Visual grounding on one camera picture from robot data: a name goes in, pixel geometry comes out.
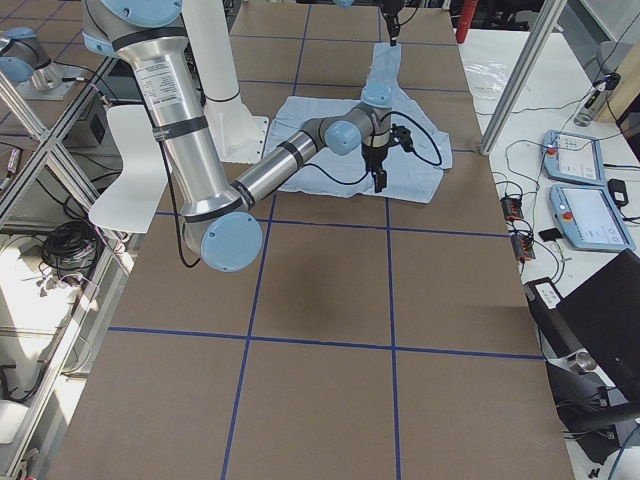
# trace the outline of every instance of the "blue tape line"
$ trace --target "blue tape line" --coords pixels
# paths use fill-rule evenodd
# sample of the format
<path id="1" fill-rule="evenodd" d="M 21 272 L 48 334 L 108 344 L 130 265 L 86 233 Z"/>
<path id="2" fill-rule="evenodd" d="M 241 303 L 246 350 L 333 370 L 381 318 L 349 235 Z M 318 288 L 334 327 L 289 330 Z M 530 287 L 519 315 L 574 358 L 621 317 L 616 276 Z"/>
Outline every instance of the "blue tape line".
<path id="1" fill-rule="evenodd" d="M 374 345 L 368 343 L 353 342 L 333 342 L 328 340 L 306 340 L 303 338 L 280 338 L 280 337 L 264 337 L 252 336 L 252 341 L 269 342 L 269 343 L 287 343 L 294 345 L 317 345 L 321 347 L 342 347 L 342 348 L 361 348 L 365 350 L 391 350 L 389 345 Z"/>
<path id="2" fill-rule="evenodd" d="M 507 358 L 514 360 L 544 360 L 541 355 L 529 355 L 522 353 L 499 353 L 499 352 L 480 352 L 474 350 L 454 350 L 446 348 L 427 348 L 427 347 L 407 347 L 398 346 L 392 347 L 391 345 L 376 345 L 370 343 L 353 343 L 353 342 L 334 342 L 324 340 L 306 340 L 303 338 L 282 338 L 282 337 L 265 337 L 265 336 L 250 336 L 239 335 L 233 333 L 218 333 L 218 332 L 201 332 L 194 330 L 167 330 L 162 328 L 145 328 L 145 327 L 126 327 L 126 326 L 113 326 L 108 329 L 110 332 L 116 333 L 141 333 L 147 335 L 173 335 L 177 337 L 205 337 L 205 338 L 219 338 L 223 340 L 251 340 L 252 342 L 265 342 L 265 343 L 285 343 L 285 344 L 297 344 L 297 345 L 315 345 L 319 347 L 337 347 L 337 348 L 358 348 L 362 350 L 395 350 L 397 352 L 409 352 L 409 353 L 432 353 L 437 355 L 454 355 L 461 357 L 486 357 L 486 358 Z"/>
<path id="3" fill-rule="evenodd" d="M 56 8 L 53 12 L 51 12 L 51 14 L 50 14 L 47 18 L 45 18 L 45 19 L 44 19 L 44 23 L 43 23 L 42 25 L 40 25 L 38 28 L 36 28 L 36 29 L 34 30 L 34 32 L 35 32 L 35 33 L 37 33 L 37 32 L 38 32 L 38 30 L 40 30 L 42 27 L 44 27 L 44 26 L 47 24 L 46 22 L 47 22 L 48 20 L 52 20 L 52 19 L 53 19 L 53 16 L 54 16 L 56 13 L 58 13 L 58 12 L 60 11 L 60 9 L 62 9 L 62 7 L 64 7 L 64 6 L 65 6 L 65 2 L 60 2 L 60 5 L 58 6 L 58 8 Z"/>
<path id="4" fill-rule="evenodd" d="M 150 333 L 156 335 L 175 335 L 179 337 L 208 337 L 223 338 L 226 340 L 246 340 L 245 335 L 236 335 L 233 333 L 216 333 L 216 332 L 200 332 L 193 330 L 167 330 L 162 328 L 144 328 L 144 327 L 109 327 L 110 332 L 127 332 L 127 333 Z"/>
<path id="5" fill-rule="evenodd" d="M 343 88 L 362 88 L 362 85 L 349 85 L 338 83 L 312 83 L 312 82 L 284 82 L 278 80 L 238 80 L 239 83 L 258 83 L 258 84 L 274 84 L 274 85 L 294 85 L 295 87 L 343 87 Z M 421 87 L 403 87 L 403 90 L 414 90 L 417 92 L 443 92 L 443 93 L 469 93 L 469 90 L 460 90 L 452 88 L 421 88 Z"/>
<path id="6" fill-rule="evenodd" d="M 463 235 L 468 237 L 509 238 L 508 233 L 460 232 L 456 230 L 433 230 L 429 228 L 391 227 L 394 232 L 437 233 L 442 235 Z"/>
<path id="7" fill-rule="evenodd" d="M 515 360 L 545 359 L 541 355 L 528 355 L 523 353 L 478 352 L 473 350 L 451 350 L 446 348 L 396 347 L 396 350 L 398 352 L 435 353 L 438 355 L 456 355 L 462 357 L 510 358 Z"/>
<path id="8" fill-rule="evenodd" d="M 393 383 L 393 424 L 396 447 L 396 480 L 402 479 L 402 462 L 400 452 L 400 407 L 398 405 L 398 365 L 396 356 L 396 318 L 393 294 L 393 255 L 391 249 L 391 213 L 389 199 L 384 199 L 386 231 L 387 231 L 387 277 L 389 279 L 389 323 L 391 328 L 391 377 Z"/>
<path id="9" fill-rule="evenodd" d="M 336 227 L 336 228 L 356 228 L 360 230 L 385 230 L 386 227 L 378 227 L 375 225 L 350 225 L 340 223 L 316 223 L 316 222 L 303 222 L 298 220 L 272 220 L 273 223 L 282 225 L 309 225 L 313 227 Z"/>
<path id="10" fill-rule="evenodd" d="M 271 211 L 269 212 L 269 220 L 273 218 L 273 212 L 276 208 L 277 196 L 274 195 L 271 200 Z M 269 248 L 269 237 L 271 235 L 271 222 L 267 224 L 267 233 L 264 237 L 264 246 L 262 247 L 262 259 L 260 260 L 260 269 L 258 270 L 258 280 L 256 281 L 256 291 L 253 296 L 253 305 L 251 306 L 251 318 L 249 320 L 249 328 L 247 330 L 247 339 L 244 344 L 244 353 L 242 355 L 242 365 L 240 367 L 240 375 L 238 376 L 238 386 L 236 388 L 236 397 L 233 402 L 233 413 L 231 414 L 231 424 L 229 425 L 229 434 L 227 436 L 227 448 L 224 452 L 224 462 L 222 464 L 222 472 L 220 479 L 225 480 L 227 477 L 227 470 L 229 468 L 229 457 L 231 455 L 231 447 L 233 445 L 233 435 L 236 428 L 236 420 L 238 418 L 238 409 L 240 407 L 240 396 L 242 395 L 242 386 L 244 383 L 244 375 L 247 369 L 247 359 L 249 358 L 249 346 L 251 345 L 251 334 L 253 332 L 253 323 L 256 318 L 256 311 L 258 308 L 258 299 L 260 298 L 260 287 L 262 285 L 262 275 L 264 273 L 264 265 L 267 260 L 267 253 Z"/>
<path id="11" fill-rule="evenodd" d="M 4 22 L 5 20 L 9 20 L 10 18 L 13 18 L 13 14 L 16 13 L 18 10 L 20 10 L 25 3 L 27 3 L 28 0 L 22 0 L 22 2 L 20 2 L 20 4 L 14 8 L 11 12 L 9 12 L 9 14 L 4 17 L 2 20 L 0 20 L 0 23 Z"/>
<path id="12" fill-rule="evenodd" d="M 81 34 L 82 34 L 82 29 L 80 29 L 80 31 L 73 36 L 71 41 L 67 43 L 67 45 L 60 51 L 60 53 L 56 55 L 56 60 L 58 60 L 62 55 L 64 55 L 64 52 L 66 52 L 67 48 L 69 48 L 71 45 L 78 45 L 78 43 L 75 42 L 75 39 L 78 38 L 78 36 Z"/>
<path id="13" fill-rule="evenodd" d="M 260 40 L 310 40 L 314 42 L 333 42 L 333 43 L 380 43 L 382 42 L 382 33 L 380 31 L 380 19 L 378 18 L 378 40 L 361 40 L 356 38 L 322 38 L 322 37 L 285 37 L 280 35 L 251 35 L 246 33 L 234 33 L 229 35 L 231 38 L 255 38 Z M 457 47 L 455 43 L 442 42 L 398 42 L 403 45 L 421 45 L 426 47 Z"/>
<path id="14" fill-rule="evenodd" d="M 293 91 L 291 95 L 295 95 L 296 90 L 298 89 L 298 78 L 300 78 L 300 67 L 302 66 L 302 55 L 304 54 L 304 43 L 307 38 L 307 29 L 309 28 L 309 19 L 311 18 L 311 7 L 312 5 L 309 5 L 309 8 L 307 9 L 307 19 L 304 23 L 304 33 L 302 34 L 302 44 L 300 45 L 300 55 L 298 56 L 298 66 L 296 68 L 296 77 L 293 81 Z"/>

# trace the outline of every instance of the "white table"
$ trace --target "white table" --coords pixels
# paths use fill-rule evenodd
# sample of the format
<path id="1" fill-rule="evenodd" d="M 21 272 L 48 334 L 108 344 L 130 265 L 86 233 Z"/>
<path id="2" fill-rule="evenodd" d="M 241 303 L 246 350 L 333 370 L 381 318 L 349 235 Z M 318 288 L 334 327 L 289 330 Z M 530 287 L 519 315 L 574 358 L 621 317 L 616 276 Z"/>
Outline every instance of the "white table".
<path id="1" fill-rule="evenodd" d="M 528 33 L 471 30 L 466 42 L 460 46 L 460 54 L 465 67 L 473 64 L 487 65 L 491 62 L 501 64 L 506 74 L 511 73 L 520 55 L 520 51 L 527 39 Z M 472 92 L 474 86 L 480 85 L 467 74 Z M 536 63 L 528 81 L 514 108 L 517 112 L 524 108 L 561 107 L 582 98 L 590 88 L 590 82 L 578 60 L 573 55 L 569 45 L 560 33 L 553 33 Z M 474 105 L 478 113 L 480 128 L 484 132 L 489 123 L 490 114 L 494 111 L 497 101 L 479 98 L 474 94 Z M 523 213 L 525 219 L 534 225 L 536 239 L 537 232 L 555 227 L 549 189 L 554 181 L 549 180 L 545 173 L 539 175 L 541 167 L 541 147 L 544 134 L 548 130 L 563 130 L 589 135 L 596 138 L 610 137 L 620 133 L 614 124 L 593 122 L 587 128 L 574 125 L 573 115 L 579 107 L 574 103 L 563 109 L 525 111 L 511 114 L 502 131 L 499 140 L 491 152 L 490 162 L 496 182 L 506 179 L 517 182 L 525 192 L 535 190 L 535 184 L 507 169 L 505 149 L 515 141 L 529 140 L 532 143 L 521 142 L 509 148 L 510 166 L 513 170 L 532 178 L 538 178 L 540 190 L 536 195 L 525 195 L 523 199 Z M 601 141 L 605 163 L 616 165 L 638 165 L 629 145 L 622 135 Z M 629 205 L 623 210 L 627 216 L 640 216 L 640 171 L 612 170 L 605 171 L 607 179 L 619 178 L 627 182 Z M 509 193 L 515 193 L 513 185 L 507 185 Z M 504 194 L 505 185 L 498 185 L 499 196 Z M 640 245 L 640 228 L 630 227 L 629 232 Z M 593 275 L 603 265 L 615 257 L 613 253 L 584 252 L 571 249 L 569 243 L 561 239 L 558 241 L 566 263 L 562 279 L 557 283 L 562 295 L 567 295 Z M 542 247 L 535 245 L 536 260 L 527 262 L 522 274 L 522 282 L 528 282 L 541 277 L 551 277 L 556 269 L 555 260 Z M 594 465 L 574 441 L 567 442 L 574 473 L 577 479 L 586 478 Z M 599 478 L 607 478 L 613 464 L 615 454 L 610 456 L 600 472 Z M 635 480 L 640 472 L 640 449 L 625 452 L 615 475 L 615 480 Z"/>

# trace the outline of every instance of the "robot arm label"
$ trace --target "robot arm label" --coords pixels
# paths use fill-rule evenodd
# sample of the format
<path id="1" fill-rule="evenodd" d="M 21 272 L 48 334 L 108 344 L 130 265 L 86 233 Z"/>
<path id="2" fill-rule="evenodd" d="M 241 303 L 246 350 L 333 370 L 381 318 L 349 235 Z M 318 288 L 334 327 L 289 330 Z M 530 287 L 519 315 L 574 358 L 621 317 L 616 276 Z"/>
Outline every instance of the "robot arm label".
<path id="1" fill-rule="evenodd" d="M 140 90 L 150 109 L 182 103 L 176 74 L 169 62 L 159 62 L 135 72 Z"/>

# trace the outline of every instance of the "white cloth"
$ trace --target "white cloth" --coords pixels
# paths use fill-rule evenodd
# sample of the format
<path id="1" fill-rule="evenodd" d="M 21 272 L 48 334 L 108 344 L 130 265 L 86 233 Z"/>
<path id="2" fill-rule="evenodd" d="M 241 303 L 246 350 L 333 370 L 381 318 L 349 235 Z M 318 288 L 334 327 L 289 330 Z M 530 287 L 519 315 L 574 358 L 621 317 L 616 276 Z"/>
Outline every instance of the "white cloth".
<path id="1" fill-rule="evenodd" d="M 400 146 L 397 146 L 389 150 L 389 156 L 383 163 L 383 168 L 387 171 L 388 186 L 382 193 L 374 193 L 373 180 L 370 176 L 357 185 L 340 185 L 315 168 L 301 169 L 287 180 L 280 187 L 280 190 L 343 198 L 361 193 L 421 203 L 431 201 L 442 180 L 442 169 L 453 166 L 451 144 L 449 135 L 438 131 L 418 103 L 399 87 L 397 77 L 401 55 L 400 45 L 390 47 L 386 43 L 376 44 L 373 65 L 367 82 L 384 83 L 391 88 L 393 110 L 412 117 L 429 132 L 442 155 L 442 168 L 428 165 L 413 154 L 405 153 Z M 272 151 L 280 142 L 298 131 L 305 121 L 311 118 L 343 115 L 358 103 L 357 100 L 289 97 L 271 125 L 265 151 Z M 415 125 L 396 115 L 392 116 L 391 121 L 411 130 L 411 137 L 418 154 L 431 161 L 437 161 L 438 157 L 431 142 Z M 313 157 L 312 163 L 321 166 L 332 176 L 345 182 L 356 181 L 364 174 L 364 160 L 359 148 L 345 156 L 338 156 L 325 148 Z"/>

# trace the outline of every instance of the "black connector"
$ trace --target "black connector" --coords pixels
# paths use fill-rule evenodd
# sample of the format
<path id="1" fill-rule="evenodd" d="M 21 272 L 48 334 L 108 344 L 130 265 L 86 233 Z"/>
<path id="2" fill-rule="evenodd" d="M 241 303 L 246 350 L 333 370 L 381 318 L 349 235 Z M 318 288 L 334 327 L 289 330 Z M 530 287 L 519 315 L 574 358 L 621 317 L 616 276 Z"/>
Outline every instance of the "black connector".
<path id="1" fill-rule="evenodd" d="M 619 208 L 629 205 L 629 196 L 627 195 L 627 185 L 622 180 L 612 178 L 607 182 L 607 188 L 613 199 L 613 203 Z"/>

